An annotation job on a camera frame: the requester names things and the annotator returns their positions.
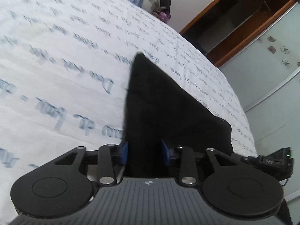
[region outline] white bedspread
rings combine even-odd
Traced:
[[[149,13],[127,0],[0,0],[0,224],[17,215],[17,178],[76,146],[120,142],[137,52],[231,124],[236,153],[256,155],[224,75]]]

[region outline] wooden cabinet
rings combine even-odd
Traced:
[[[220,67],[282,16],[296,0],[215,0],[180,34]]]

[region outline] metal screw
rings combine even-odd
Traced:
[[[192,185],[196,183],[196,179],[193,177],[184,177],[182,178],[181,182],[183,182],[186,185]]]
[[[110,185],[114,182],[114,179],[112,177],[102,177],[99,179],[99,182],[104,185]]]

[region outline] black fabric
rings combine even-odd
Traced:
[[[160,7],[166,7],[162,12],[170,14],[171,0],[160,0]]]
[[[183,145],[195,152],[215,148],[233,153],[230,124],[215,117],[143,54],[135,57],[131,69],[125,134],[127,170],[135,177],[164,175],[161,139],[169,148]]]
[[[287,225],[293,225],[292,219],[290,216],[289,208],[287,207],[287,202],[284,199],[281,203],[279,212],[277,213],[277,216],[284,221]]]

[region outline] black cable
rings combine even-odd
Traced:
[[[284,185],[282,185],[282,187],[284,187],[284,186],[287,184],[288,180],[289,180],[289,179],[287,179],[287,180],[286,180],[285,184],[284,184]]]

